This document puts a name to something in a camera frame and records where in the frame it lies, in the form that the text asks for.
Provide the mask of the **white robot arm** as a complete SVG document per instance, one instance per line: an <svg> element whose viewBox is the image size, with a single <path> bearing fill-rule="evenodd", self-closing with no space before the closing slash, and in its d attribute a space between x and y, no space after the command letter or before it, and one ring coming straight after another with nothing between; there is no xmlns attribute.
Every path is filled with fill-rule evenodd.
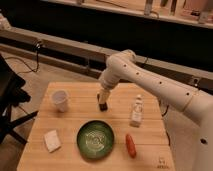
<svg viewBox="0 0 213 171"><path fill-rule="evenodd" d="M107 58L106 69L99 77L98 103L107 102L110 91L121 79L166 101L200 127L192 171L213 171L213 95L142 69L135 64L135 57L133 51L124 50Z"/></svg>

